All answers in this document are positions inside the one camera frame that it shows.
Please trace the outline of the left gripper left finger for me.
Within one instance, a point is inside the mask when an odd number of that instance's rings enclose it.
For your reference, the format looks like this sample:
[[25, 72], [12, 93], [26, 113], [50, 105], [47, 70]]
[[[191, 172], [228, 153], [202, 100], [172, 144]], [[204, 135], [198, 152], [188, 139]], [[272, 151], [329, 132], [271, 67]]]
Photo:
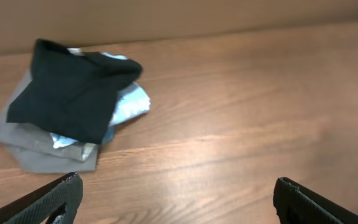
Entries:
[[0, 208], [0, 224], [71, 224], [82, 198], [83, 181], [79, 173], [67, 173]]

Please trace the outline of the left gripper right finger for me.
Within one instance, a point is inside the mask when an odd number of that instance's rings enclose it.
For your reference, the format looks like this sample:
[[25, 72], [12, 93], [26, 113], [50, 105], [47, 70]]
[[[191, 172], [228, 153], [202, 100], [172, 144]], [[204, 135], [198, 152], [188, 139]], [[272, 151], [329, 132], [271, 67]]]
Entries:
[[273, 206], [281, 224], [358, 224], [358, 215], [299, 183], [279, 177]]

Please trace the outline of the black t-shirt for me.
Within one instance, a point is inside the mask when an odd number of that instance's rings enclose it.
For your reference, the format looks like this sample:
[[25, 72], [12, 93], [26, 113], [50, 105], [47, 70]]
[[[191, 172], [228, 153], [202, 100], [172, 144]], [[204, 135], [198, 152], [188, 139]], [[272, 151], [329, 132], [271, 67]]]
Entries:
[[101, 144], [119, 91], [136, 81], [142, 66], [99, 52], [72, 54], [64, 45], [37, 39], [31, 81], [9, 105], [8, 123], [29, 123], [48, 133]]

